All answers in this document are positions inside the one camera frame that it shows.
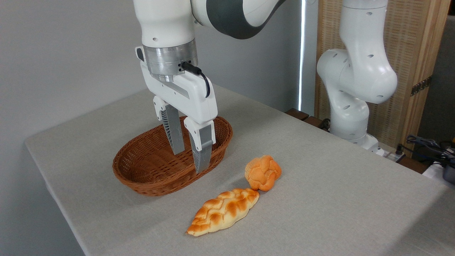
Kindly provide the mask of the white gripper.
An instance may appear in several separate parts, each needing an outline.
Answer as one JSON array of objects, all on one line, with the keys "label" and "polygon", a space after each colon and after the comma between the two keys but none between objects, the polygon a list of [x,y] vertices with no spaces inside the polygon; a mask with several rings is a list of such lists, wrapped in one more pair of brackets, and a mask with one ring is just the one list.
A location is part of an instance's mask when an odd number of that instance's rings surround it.
[{"label": "white gripper", "polygon": [[214,122],[218,108],[213,85],[206,97],[206,81],[190,72],[174,75],[173,81],[161,81],[151,75],[144,62],[143,47],[136,47],[141,69],[148,89],[155,94],[153,103],[156,116],[162,121],[169,144],[175,155],[185,150],[178,110],[184,115],[184,125],[189,132],[196,173],[206,170],[211,160],[212,145],[215,144]]}]

